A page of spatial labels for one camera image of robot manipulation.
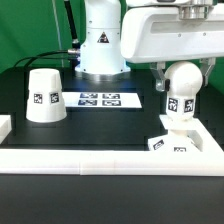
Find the green background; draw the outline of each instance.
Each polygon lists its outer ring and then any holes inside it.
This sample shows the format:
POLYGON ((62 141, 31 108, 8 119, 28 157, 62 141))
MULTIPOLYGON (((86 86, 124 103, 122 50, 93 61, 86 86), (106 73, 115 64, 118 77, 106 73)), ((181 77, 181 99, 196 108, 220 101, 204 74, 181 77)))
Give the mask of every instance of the green background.
MULTIPOLYGON (((71 36, 64 1, 55 0, 61 34, 62 49, 71 48, 71 36)), ((71 0, 77 34, 85 40, 84 0, 71 0)), ((122 17, 126 5, 121 0, 122 17)), ((59 49, 52 0, 1 0, 0 3, 0 73, 21 58, 59 49)), ((34 66, 60 67, 58 60, 38 60, 34 66)), ((148 68, 148 64, 131 65, 132 68, 148 68)), ((217 59, 209 82, 224 94, 224 59, 217 59)))

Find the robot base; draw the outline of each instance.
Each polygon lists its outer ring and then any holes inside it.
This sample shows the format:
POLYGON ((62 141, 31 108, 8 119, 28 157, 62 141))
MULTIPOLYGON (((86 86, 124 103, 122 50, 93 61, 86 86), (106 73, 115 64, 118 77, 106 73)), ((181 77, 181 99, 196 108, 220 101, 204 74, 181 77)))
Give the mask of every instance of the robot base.
POLYGON ((129 67, 126 67, 124 71, 116 74, 92 74, 87 72, 82 72, 80 67, 77 66, 75 69, 75 76, 82 79, 88 79, 91 81, 101 82, 101 81, 117 81, 121 79, 130 78, 129 67))

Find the white cup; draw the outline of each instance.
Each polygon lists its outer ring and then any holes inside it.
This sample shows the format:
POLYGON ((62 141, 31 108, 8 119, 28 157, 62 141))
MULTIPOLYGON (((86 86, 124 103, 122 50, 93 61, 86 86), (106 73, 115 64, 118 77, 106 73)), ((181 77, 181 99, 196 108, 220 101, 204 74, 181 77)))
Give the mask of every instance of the white cup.
POLYGON ((38 123, 60 121, 66 117, 60 73, 56 69, 30 71, 26 118, 38 123))

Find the black tabletop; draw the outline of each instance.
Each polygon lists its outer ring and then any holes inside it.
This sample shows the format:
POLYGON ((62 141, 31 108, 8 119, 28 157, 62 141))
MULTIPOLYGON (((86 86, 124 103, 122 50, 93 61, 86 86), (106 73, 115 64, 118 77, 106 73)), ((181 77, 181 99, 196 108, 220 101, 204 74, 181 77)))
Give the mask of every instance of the black tabletop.
MULTIPOLYGON (((24 77, 20 68, 0 76, 0 112, 13 119, 2 148, 147 150, 148 138, 165 133, 158 118, 165 111, 165 94, 155 91, 149 70, 112 83, 61 70, 63 91, 134 92, 142 109, 67 108, 67 118, 50 124, 26 120, 24 77)), ((222 94, 210 85, 200 91, 195 117, 222 147, 223 111, 222 94)), ((0 224, 221 224, 224 178, 0 175, 0 208, 0 224)))

